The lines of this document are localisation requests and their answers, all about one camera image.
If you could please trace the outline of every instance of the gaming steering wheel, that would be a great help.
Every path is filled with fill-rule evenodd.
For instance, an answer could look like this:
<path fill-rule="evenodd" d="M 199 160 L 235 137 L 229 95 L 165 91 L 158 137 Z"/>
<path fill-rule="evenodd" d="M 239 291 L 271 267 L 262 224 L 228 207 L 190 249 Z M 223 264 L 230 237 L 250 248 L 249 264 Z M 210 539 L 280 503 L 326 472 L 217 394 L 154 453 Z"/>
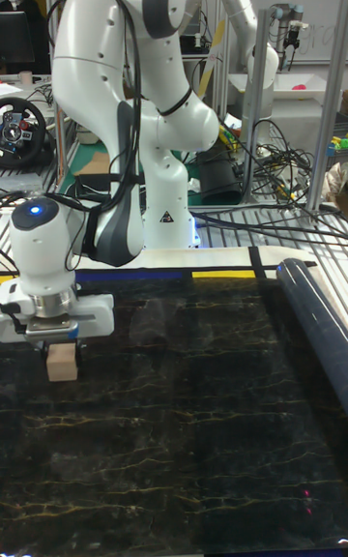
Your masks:
<path fill-rule="evenodd" d="M 3 97 L 0 121 L 0 167 L 30 165 L 44 145 L 45 120 L 39 109 L 20 97 Z"/>

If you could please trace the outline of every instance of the cylindrical roller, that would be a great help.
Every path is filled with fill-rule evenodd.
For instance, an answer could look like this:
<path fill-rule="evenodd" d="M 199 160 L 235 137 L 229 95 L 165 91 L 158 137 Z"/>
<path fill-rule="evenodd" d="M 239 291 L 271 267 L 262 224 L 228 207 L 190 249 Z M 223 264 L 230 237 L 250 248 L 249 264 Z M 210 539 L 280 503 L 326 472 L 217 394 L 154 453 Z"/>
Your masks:
<path fill-rule="evenodd" d="M 348 331 L 306 265 L 286 259 L 277 277 L 348 414 Z"/>

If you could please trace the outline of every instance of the black marble surface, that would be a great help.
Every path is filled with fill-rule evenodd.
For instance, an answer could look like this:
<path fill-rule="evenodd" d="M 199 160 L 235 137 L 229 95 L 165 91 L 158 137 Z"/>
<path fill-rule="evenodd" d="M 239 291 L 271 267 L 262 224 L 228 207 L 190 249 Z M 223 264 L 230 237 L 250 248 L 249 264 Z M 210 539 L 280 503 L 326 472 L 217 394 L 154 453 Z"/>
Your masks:
<path fill-rule="evenodd" d="M 99 284 L 107 289 L 110 284 Z M 0 351 L 0 553 L 337 547 L 348 425 L 275 282 L 111 284 L 78 382 Z"/>

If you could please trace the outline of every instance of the blue status light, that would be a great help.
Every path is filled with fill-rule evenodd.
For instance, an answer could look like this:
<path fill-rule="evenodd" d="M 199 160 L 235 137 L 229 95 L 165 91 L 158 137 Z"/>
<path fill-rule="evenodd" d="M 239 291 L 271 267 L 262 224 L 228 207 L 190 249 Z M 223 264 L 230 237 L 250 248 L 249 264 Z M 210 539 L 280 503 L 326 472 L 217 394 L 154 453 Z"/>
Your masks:
<path fill-rule="evenodd" d="M 38 207 L 38 205 L 35 205 L 35 207 L 31 207 L 29 211 L 32 216 L 38 216 L 43 211 L 43 208 Z"/>

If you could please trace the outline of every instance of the warning label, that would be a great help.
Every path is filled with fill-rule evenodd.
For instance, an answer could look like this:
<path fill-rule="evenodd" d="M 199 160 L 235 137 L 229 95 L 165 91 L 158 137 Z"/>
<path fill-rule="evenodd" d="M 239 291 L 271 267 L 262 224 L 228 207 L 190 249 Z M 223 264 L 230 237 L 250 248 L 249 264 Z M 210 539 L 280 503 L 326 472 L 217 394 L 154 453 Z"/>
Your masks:
<path fill-rule="evenodd" d="M 162 221 L 163 223 L 170 223 L 171 221 L 174 221 L 174 219 L 171 217 L 170 213 L 166 211 L 164 216 L 159 221 Z"/>

